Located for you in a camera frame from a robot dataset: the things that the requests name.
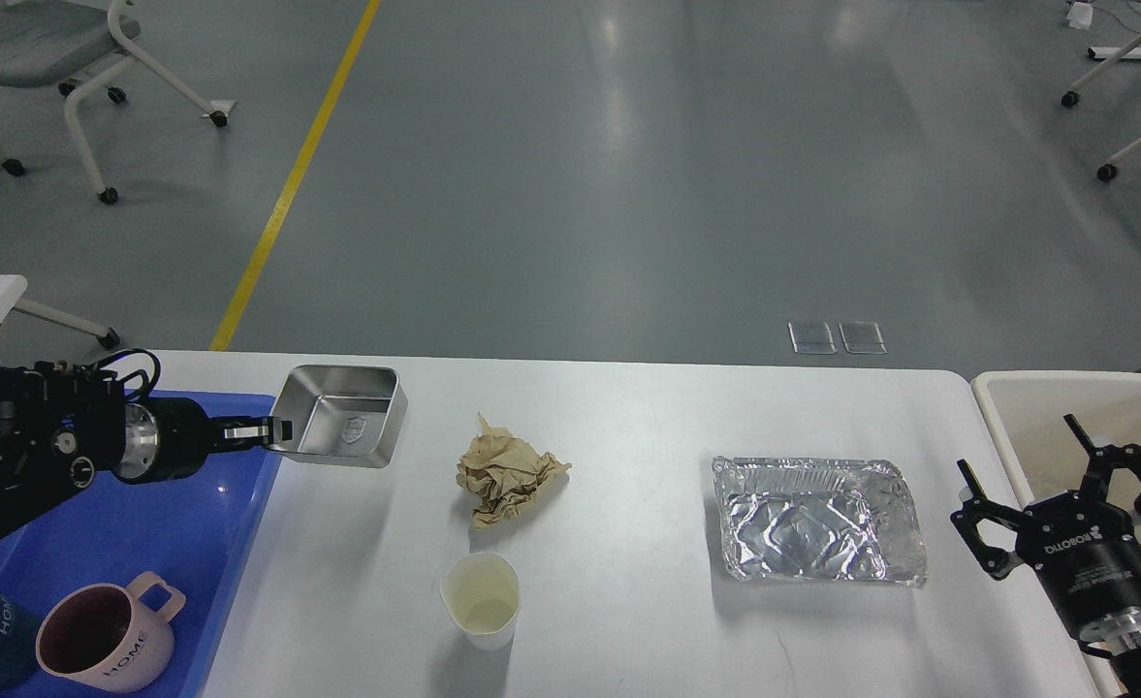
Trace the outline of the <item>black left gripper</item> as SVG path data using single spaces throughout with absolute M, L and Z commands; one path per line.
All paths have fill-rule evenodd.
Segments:
M 159 397 L 124 407 L 124 448 L 112 474 L 122 482 L 184 480 L 211 454 L 276 448 L 294 436 L 290 420 L 210 417 L 188 397 Z

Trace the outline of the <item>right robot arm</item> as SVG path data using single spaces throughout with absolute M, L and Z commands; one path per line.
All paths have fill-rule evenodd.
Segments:
M 950 521 L 992 579 L 1030 566 L 1081 652 L 1109 662 L 1124 693 L 1141 697 L 1141 446 L 1094 445 L 1074 415 L 1065 422 L 1089 457 L 1078 487 L 1008 508 L 958 460 L 968 496 Z

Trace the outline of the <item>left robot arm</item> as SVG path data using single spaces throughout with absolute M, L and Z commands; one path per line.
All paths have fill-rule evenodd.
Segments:
M 274 448 L 294 437 L 277 416 L 210 416 L 189 397 L 154 397 L 161 362 L 119 374 L 132 350 L 102 362 L 0 365 L 0 539 L 87 492 L 184 480 L 215 454 Z

